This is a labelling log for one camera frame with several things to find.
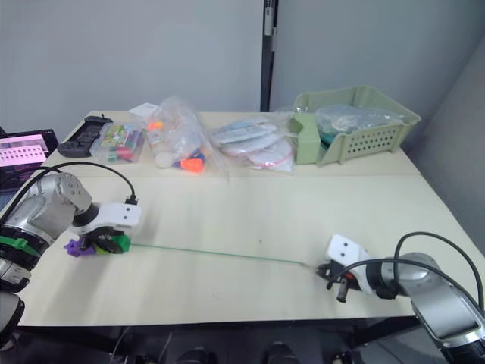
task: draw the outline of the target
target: plastic packaging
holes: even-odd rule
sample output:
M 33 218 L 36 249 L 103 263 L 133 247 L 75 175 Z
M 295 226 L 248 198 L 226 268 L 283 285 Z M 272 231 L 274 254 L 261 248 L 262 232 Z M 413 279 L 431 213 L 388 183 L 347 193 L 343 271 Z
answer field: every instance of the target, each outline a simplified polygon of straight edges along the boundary
M 135 163 L 142 152 L 144 141 L 140 126 L 108 123 L 101 129 L 89 151 L 101 163 Z
M 229 157 L 254 169 L 293 172 L 294 148 L 288 137 L 291 115 L 254 116 L 212 132 L 212 138 Z
M 201 173 L 207 164 L 227 172 L 222 155 L 211 144 L 199 114 L 171 96 L 146 118 L 146 135 L 155 164 Z
M 329 105 L 319 108 L 315 118 L 318 133 L 325 143 L 331 142 L 338 133 L 354 133 L 370 127 L 402 123 L 404 116 L 379 108 Z

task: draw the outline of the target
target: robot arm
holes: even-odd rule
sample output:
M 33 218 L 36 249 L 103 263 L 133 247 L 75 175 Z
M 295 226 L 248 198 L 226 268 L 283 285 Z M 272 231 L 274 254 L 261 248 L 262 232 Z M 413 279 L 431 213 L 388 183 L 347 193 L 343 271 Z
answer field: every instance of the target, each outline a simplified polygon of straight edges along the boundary
M 371 259 L 357 243 L 335 235 L 330 242 L 329 264 L 318 267 L 317 274 L 329 279 L 344 265 Z M 439 268 L 431 257 L 409 253 L 402 259 Z M 460 290 L 441 276 L 425 268 L 398 264 L 399 283 L 394 281 L 393 263 L 360 266 L 340 280 L 337 299 L 346 300 L 349 288 L 393 299 L 396 294 L 411 299 L 413 311 L 437 348 L 450 363 L 485 362 L 485 318 L 483 313 Z
M 23 314 L 24 304 L 14 293 L 29 284 L 30 272 L 62 233 L 70 228 L 86 242 L 109 246 L 112 236 L 138 224 L 140 215 L 135 205 L 93 203 L 69 173 L 37 181 L 0 226 L 0 347 Z

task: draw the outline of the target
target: green cable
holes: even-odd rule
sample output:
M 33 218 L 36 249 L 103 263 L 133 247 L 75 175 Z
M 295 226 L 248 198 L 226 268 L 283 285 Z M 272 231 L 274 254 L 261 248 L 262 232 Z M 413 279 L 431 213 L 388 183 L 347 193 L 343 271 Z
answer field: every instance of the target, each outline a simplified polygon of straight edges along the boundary
M 163 250 L 174 250 L 177 252 L 185 252 L 185 253 L 211 254 L 213 256 L 228 256 L 232 258 L 255 259 L 255 260 L 262 260 L 266 262 L 289 263 L 289 264 L 303 265 L 305 267 L 309 267 L 312 269 L 314 268 L 304 262 L 298 262 L 296 260 L 288 260 L 288 259 L 268 258 L 266 256 L 245 256 L 243 254 L 230 254 L 230 253 L 212 252 L 209 250 L 194 250 L 194 249 L 185 249 L 185 248 L 174 248 L 172 246 L 146 245 L 146 244 L 138 244 L 138 243 L 132 243 L 131 246 L 140 246 L 142 248 L 155 248 L 155 249 L 163 249 Z

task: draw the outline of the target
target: table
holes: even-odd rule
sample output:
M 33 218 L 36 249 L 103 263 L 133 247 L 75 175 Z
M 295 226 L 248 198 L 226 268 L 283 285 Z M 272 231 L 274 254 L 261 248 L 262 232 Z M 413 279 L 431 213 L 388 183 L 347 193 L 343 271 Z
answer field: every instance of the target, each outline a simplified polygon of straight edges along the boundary
M 104 111 L 116 122 L 127 113 Z M 241 113 L 203 113 L 217 126 Z M 46 162 L 65 162 L 53 153 Z M 120 256 L 70 257 L 62 234 L 20 293 L 25 326 L 169 325 L 200 322 L 353 319 L 412 315 L 408 299 L 349 293 L 347 303 L 312 268 L 284 262 L 162 250 L 153 246 L 289 259 L 316 266 L 335 233 L 391 256 L 410 231 L 433 231 L 458 243 L 485 269 L 485 259 L 416 167 L 399 150 L 344 165 L 298 166 L 293 176 L 234 169 L 228 180 L 159 170 L 144 149 L 138 165 L 120 165 L 143 208 L 134 246 Z M 107 171 L 70 169 L 99 202 L 120 202 L 126 184 Z M 466 262 L 439 241 L 416 237 L 403 253 L 431 254 L 475 294 Z

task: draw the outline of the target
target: laptop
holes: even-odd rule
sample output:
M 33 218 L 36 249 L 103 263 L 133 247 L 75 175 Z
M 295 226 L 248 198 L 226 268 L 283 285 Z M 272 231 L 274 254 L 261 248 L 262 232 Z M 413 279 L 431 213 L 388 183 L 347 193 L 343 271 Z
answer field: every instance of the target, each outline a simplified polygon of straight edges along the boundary
M 23 169 L 40 166 L 58 144 L 53 129 L 0 135 L 0 181 Z M 0 209 L 10 202 L 33 172 L 26 172 L 0 186 Z

